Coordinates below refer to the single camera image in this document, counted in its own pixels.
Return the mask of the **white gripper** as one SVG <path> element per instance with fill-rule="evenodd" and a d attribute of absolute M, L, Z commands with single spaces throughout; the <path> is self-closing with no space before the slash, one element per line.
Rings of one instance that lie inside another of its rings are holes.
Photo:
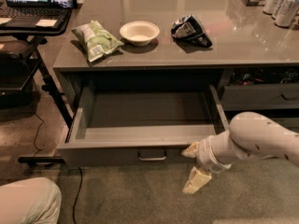
<path fill-rule="evenodd" d="M 185 194 L 194 194 L 211 180 L 211 173 L 220 173 L 231 168 L 231 164 L 223 164 L 217 160 L 213 150 L 212 142 L 216 139 L 210 135 L 200 142 L 193 142 L 187 148 L 181 151 L 181 155 L 187 158 L 196 158 L 199 166 L 204 169 L 193 166 L 189 174 L 183 192 Z"/>

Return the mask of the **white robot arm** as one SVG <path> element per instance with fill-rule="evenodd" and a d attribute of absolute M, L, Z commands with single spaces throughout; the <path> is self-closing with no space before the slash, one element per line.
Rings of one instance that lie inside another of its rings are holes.
<path fill-rule="evenodd" d="M 231 119 L 226 131 L 193 142 L 181 154 L 197 161 L 183 188 L 184 193 L 194 194 L 213 173 L 228 170 L 240 161 L 276 157 L 299 166 L 299 133 L 261 114 L 242 112 Z"/>

